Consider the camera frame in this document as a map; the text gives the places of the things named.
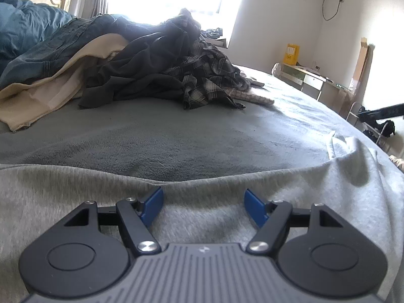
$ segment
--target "desk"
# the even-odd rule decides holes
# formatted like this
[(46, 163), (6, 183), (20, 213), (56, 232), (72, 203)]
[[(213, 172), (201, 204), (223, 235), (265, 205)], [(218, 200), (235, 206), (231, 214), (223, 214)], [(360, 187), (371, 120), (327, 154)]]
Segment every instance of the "desk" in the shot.
[(348, 90), (332, 81), (301, 69), (282, 64), (280, 79), (339, 113)]

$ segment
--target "blue comforter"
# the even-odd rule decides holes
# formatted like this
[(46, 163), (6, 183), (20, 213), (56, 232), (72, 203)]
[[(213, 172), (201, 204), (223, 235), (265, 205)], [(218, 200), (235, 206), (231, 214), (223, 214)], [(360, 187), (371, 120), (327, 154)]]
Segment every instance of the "blue comforter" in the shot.
[(72, 16), (30, 0), (0, 0), (0, 74), (6, 65), (45, 40)]

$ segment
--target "logo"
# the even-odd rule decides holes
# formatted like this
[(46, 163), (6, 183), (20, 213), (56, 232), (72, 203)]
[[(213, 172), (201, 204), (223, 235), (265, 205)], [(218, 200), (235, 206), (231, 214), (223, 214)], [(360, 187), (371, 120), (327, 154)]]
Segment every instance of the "logo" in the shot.
[(209, 247), (206, 247), (206, 246), (203, 246), (203, 247), (201, 247), (201, 248), (199, 248), (199, 251), (201, 252), (201, 253), (207, 253), (207, 252), (209, 252), (211, 249), (209, 248)]

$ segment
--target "gray fabric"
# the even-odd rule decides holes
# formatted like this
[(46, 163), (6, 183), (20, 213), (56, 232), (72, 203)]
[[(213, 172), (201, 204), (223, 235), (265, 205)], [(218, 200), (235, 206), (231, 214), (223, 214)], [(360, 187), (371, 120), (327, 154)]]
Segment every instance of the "gray fabric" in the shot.
[(161, 181), (183, 181), (318, 165), (323, 136), (370, 139), (314, 99), (276, 78), (272, 107), (221, 105), (185, 111), (141, 98), (80, 110), (77, 101), (11, 133), (0, 123), (0, 163), (75, 166)]
[[(275, 100), (272, 108), (246, 103), (242, 111), (217, 105), (184, 111), (180, 103), (156, 99), (79, 110), (73, 101), (15, 134), (0, 124), (0, 163), (193, 180), (164, 185), (166, 207), (152, 227), (161, 242), (246, 244), (255, 231), (242, 207), (247, 187), (299, 207), (323, 201), (389, 256), (385, 296), (403, 252), (404, 175), (324, 105), (276, 78), (267, 87)], [(355, 153), (329, 161), (332, 149), (325, 142), (331, 130), (357, 136)], [(378, 152), (378, 163), (363, 144)], [(194, 180), (216, 176), (230, 177)], [(84, 200), (108, 205), (140, 195), (152, 183), (77, 168), (3, 166), (0, 302), (22, 297), (18, 256), (54, 222)], [(393, 299), (404, 297), (401, 284), (397, 279)]]
[(256, 231), (242, 204), (247, 188), (302, 208), (325, 202), (387, 255), (389, 273), (380, 291), (385, 297), (402, 254), (403, 175), (355, 138), (345, 141), (329, 135), (322, 144), (330, 160), (315, 167), (176, 183), (61, 166), (2, 165), (0, 301), (18, 302), (26, 294), (17, 269), (21, 251), (78, 204), (93, 199), (111, 205), (158, 185), (165, 192), (165, 205), (151, 231), (161, 244), (240, 242), (245, 246)]

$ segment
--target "desk drawer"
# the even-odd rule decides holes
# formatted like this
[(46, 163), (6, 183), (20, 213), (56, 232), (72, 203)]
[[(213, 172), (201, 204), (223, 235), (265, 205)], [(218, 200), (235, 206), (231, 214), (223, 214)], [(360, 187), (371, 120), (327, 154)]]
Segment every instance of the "desk drawer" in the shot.
[(304, 83), (312, 86), (313, 88), (321, 91), (321, 88), (323, 87), (323, 81), (319, 80), (317, 78), (314, 78), (313, 76), (310, 76), (308, 74), (306, 74), (306, 76), (304, 77)]
[(303, 85), (303, 81), (299, 78), (295, 78), (293, 75), (290, 75), (286, 72), (281, 72), (280, 76), (283, 76), (284, 78), (291, 80), (292, 82), (295, 82), (298, 85)]

